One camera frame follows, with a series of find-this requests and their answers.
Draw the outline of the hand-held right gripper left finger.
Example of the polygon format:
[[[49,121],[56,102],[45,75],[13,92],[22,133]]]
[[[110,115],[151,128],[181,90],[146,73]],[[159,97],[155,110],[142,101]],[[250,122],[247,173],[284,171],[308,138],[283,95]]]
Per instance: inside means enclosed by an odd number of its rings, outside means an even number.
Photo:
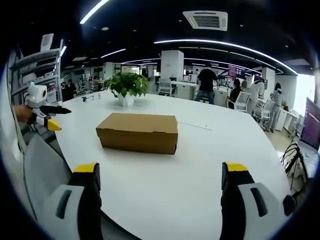
[[[50,240],[101,240],[100,164],[76,167],[45,199],[38,221]]]

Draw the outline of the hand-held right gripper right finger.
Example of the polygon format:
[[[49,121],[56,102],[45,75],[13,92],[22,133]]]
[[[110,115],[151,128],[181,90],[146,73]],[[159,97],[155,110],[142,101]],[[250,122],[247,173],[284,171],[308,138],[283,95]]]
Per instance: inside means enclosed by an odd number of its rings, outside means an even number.
[[[268,240],[292,214],[290,194],[279,200],[240,163],[222,163],[221,190],[222,240]]]

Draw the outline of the person's left hand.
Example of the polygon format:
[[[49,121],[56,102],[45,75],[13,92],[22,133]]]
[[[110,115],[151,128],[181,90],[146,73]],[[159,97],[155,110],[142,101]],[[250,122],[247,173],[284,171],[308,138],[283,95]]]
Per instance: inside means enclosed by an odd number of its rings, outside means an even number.
[[[33,110],[26,105],[13,106],[18,122],[32,124],[34,122]]]

